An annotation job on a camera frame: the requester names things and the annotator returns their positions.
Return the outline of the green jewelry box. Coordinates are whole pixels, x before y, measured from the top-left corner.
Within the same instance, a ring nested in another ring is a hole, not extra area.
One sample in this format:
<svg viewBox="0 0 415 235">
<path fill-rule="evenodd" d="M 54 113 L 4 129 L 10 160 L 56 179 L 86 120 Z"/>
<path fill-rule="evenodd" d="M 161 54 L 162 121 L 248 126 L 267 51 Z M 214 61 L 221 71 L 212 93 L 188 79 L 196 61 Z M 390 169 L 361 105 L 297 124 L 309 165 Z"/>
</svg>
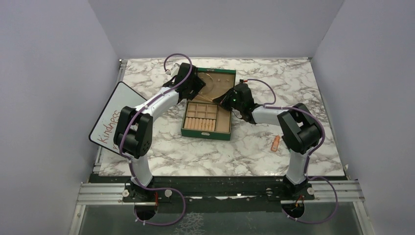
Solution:
<svg viewBox="0 0 415 235">
<path fill-rule="evenodd" d="M 213 102 L 233 88 L 235 70 L 198 68 L 195 74 L 205 86 L 185 105 L 181 135 L 219 141 L 231 139 L 232 113 Z"/>
</svg>

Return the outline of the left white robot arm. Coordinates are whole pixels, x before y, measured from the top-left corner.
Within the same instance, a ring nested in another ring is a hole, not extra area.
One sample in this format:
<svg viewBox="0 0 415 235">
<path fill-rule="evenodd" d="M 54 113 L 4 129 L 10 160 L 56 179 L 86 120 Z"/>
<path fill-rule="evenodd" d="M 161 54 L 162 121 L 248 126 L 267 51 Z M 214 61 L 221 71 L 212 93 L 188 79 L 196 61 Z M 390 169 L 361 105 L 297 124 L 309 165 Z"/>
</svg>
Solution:
<svg viewBox="0 0 415 235">
<path fill-rule="evenodd" d="M 170 75 L 171 79 L 152 98 L 136 107 L 122 108 L 114 134 L 114 144 L 128 161 L 131 181 L 137 185 L 135 194 L 142 201 L 150 200 L 154 194 L 146 155 L 153 140 L 154 122 L 183 99 L 192 100 L 206 85 L 191 63 L 172 68 Z"/>
</svg>

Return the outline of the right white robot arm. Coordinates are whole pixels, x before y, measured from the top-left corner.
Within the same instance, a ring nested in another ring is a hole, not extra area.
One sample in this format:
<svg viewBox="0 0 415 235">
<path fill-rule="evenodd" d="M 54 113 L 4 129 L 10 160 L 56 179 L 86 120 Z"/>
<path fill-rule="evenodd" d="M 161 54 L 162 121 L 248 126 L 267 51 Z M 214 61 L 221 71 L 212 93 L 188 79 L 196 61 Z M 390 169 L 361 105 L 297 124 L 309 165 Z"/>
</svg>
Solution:
<svg viewBox="0 0 415 235">
<path fill-rule="evenodd" d="M 213 102 L 228 111 L 237 110 L 241 118 L 251 124 L 279 126 L 282 140 L 290 153 L 288 170 L 283 177 L 282 192 L 288 199 L 295 199 L 307 184 L 310 155 L 325 139 L 325 131 L 303 103 L 292 107 L 271 107 L 255 103 L 251 89 L 241 82 Z"/>
</svg>

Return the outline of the orange highlighter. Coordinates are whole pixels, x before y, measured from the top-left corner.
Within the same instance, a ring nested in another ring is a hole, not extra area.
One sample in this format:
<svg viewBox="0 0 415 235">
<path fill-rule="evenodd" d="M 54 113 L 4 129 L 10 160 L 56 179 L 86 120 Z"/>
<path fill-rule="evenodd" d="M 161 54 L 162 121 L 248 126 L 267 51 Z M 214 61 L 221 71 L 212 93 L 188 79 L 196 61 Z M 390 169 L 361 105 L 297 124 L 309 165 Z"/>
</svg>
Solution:
<svg viewBox="0 0 415 235">
<path fill-rule="evenodd" d="M 272 146 L 271 146 L 271 151 L 272 152 L 277 152 L 278 146 L 279 146 L 279 142 L 280 142 L 280 136 L 277 135 L 277 136 L 275 136 L 275 138 L 273 140 L 273 143 L 272 143 Z"/>
</svg>

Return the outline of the white dry-erase board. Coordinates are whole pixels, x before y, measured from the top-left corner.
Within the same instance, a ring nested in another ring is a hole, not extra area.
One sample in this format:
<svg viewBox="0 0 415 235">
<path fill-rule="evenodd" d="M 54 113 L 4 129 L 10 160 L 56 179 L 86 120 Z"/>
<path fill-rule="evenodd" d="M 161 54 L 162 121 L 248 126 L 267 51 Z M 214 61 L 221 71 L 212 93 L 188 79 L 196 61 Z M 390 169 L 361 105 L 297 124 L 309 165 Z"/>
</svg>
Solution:
<svg viewBox="0 0 415 235">
<path fill-rule="evenodd" d="M 114 135 L 121 109 L 125 106 L 135 107 L 145 101 L 143 96 L 127 84 L 118 82 L 94 124 L 89 134 L 89 140 L 118 154 L 119 149 L 114 144 Z"/>
</svg>

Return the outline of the black mounting rail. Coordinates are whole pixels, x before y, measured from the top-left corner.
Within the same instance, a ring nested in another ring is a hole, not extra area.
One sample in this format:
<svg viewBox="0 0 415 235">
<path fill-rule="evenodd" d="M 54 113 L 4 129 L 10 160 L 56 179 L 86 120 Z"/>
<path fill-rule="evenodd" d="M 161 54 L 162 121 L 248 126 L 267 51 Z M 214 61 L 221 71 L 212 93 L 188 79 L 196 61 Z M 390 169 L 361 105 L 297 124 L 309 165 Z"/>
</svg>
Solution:
<svg viewBox="0 0 415 235">
<path fill-rule="evenodd" d="M 315 197 L 308 182 L 292 187 L 279 176 L 155 176 L 147 189 L 128 180 L 122 201 L 141 212 L 281 212 Z"/>
</svg>

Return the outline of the aluminium frame rail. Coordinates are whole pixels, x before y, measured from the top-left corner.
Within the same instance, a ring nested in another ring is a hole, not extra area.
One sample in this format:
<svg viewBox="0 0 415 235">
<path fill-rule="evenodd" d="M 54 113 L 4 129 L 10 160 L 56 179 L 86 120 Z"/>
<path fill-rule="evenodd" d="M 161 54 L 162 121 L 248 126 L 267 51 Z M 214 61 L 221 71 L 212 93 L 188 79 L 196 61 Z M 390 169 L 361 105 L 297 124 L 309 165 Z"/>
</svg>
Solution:
<svg viewBox="0 0 415 235">
<path fill-rule="evenodd" d="M 127 177 L 82 183 L 70 227 L 72 235 L 372 235 L 365 196 L 356 180 L 330 177 L 309 182 L 313 200 L 281 212 L 139 211 L 122 201 Z"/>
</svg>

